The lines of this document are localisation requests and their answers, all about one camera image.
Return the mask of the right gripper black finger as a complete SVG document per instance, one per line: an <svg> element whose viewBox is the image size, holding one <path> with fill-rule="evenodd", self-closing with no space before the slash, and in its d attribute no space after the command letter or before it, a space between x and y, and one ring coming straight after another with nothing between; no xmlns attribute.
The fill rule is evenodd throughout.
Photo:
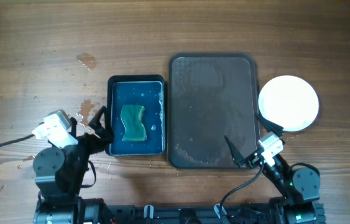
<svg viewBox="0 0 350 224"><path fill-rule="evenodd" d="M257 118L257 120L259 121L259 123L261 125L263 125L263 127L265 128L265 130L269 133L269 132L273 132L274 134L276 134L278 137L282 137L284 134L284 130L283 127L273 123L271 121L269 121L268 119L265 119L260 113L255 114L255 117Z"/></svg>
<svg viewBox="0 0 350 224"><path fill-rule="evenodd" d="M233 144L233 142L225 136L225 141L229 147L232 159L233 159L233 164L238 167L243 167L245 165L245 158L242 156L242 154L239 152L237 147Z"/></svg>

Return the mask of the green yellow sponge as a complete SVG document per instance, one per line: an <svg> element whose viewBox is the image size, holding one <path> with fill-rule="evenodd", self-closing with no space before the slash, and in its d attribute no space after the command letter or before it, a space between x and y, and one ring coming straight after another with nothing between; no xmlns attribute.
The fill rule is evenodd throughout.
<svg viewBox="0 0 350 224"><path fill-rule="evenodd" d="M136 142L147 139L147 132L142 122L144 110L145 108L142 105L122 106L121 120L125 129L122 137L123 141Z"/></svg>

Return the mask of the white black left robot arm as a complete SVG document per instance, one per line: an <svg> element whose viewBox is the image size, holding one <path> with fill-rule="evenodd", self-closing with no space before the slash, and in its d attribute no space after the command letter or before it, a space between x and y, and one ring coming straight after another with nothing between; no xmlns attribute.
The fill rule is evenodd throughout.
<svg viewBox="0 0 350 224"><path fill-rule="evenodd" d="M103 199L80 197L81 189L92 186L83 183L85 173L96 170L90 155L103 152L114 140L111 127L100 122L106 112L106 107L101 107L90 121L94 134L77 136L76 119L62 110L50 113L33 130L37 139L47 138L51 145L33 161L40 190L34 223L115 223Z"/></svg>

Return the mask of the white plate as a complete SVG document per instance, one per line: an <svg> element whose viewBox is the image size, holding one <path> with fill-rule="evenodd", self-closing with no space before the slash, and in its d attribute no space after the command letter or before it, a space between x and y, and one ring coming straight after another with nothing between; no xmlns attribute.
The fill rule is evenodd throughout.
<svg viewBox="0 0 350 224"><path fill-rule="evenodd" d="M314 88L304 79L282 75L268 81L258 97L261 115L283 127L286 132L297 132L311 125L320 110Z"/></svg>

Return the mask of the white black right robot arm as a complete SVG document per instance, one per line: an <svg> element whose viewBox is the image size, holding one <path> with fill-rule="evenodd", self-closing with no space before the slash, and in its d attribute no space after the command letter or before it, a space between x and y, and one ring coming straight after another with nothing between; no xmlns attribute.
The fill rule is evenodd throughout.
<svg viewBox="0 0 350 224"><path fill-rule="evenodd" d="M285 141L281 139L284 127L265 119L261 114L256 119L266 129L267 134L258 140L257 150L247 157L243 157L233 142L225 136L225 141L233 157L234 165L242 167L247 164L251 168L258 167L257 174L247 182L230 190L220 201L216 212L221 223L228 223L224 212L225 200L255 182L261 175L274 184L281 193L281 197L273 198L269 204L274 209L270 220L274 223L321 223L324 216L319 212L315 202L320 199L320 172L313 165L299 162L289 165L280 155Z"/></svg>

